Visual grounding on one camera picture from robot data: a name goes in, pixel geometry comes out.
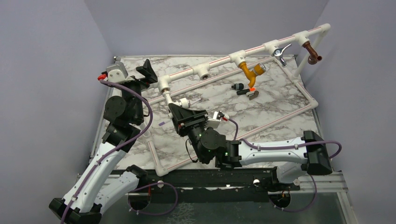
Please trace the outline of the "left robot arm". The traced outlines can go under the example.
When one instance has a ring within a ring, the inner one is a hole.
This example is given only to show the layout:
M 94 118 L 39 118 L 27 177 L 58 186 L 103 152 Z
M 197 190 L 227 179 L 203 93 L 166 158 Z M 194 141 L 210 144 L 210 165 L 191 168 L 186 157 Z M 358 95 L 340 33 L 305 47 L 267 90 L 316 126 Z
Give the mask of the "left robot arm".
M 115 165 L 151 126 L 153 112 L 141 93 L 157 83 L 158 77 L 149 59 L 135 70 L 141 78 L 129 75 L 125 65 L 117 62 L 98 77 L 101 84 L 120 90 L 121 95 L 110 97 L 105 103 L 103 118 L 109 124 L 93 160 L 70 191 L 49 205 L 63 224 L 100 222 L 105 204 L 114 198 L 99 196 L 101 187 Z

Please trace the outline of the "white faucet chrome knob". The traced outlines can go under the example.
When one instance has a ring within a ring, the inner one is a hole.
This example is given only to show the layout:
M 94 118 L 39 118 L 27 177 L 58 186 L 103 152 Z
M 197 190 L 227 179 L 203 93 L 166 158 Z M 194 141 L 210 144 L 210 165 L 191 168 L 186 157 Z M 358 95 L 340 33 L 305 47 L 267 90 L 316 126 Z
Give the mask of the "white faucet chrome knob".
M 175 104 L 182 108 L 189 108 L 191 106 L 191 102 L 187 98 L 174 99 L 173 97 L 177 95 L 175 95 L 174 92 L 171 92 L 169 88 L 161 90 L 161 95 L 164 97 L 166 104 Z

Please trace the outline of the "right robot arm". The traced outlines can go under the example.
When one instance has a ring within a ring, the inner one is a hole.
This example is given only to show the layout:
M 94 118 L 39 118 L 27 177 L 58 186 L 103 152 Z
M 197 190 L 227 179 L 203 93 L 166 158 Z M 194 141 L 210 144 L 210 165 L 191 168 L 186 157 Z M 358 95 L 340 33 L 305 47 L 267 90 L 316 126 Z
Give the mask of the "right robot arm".
M 313 131 L 304 131 L 302 137 L 284 141 L 227 140 L 225 135 L 207 127 L 206 110 L 186 109 L 173 103 L 168 107 L 177 134 L 187 136 L 191 142 L 197 156 L 195 162 L 209 164 L 215 160 L 215 166 L 220 169 L 261 162 L 291 162 L 309 175 L 332 173 L 327 142 Z

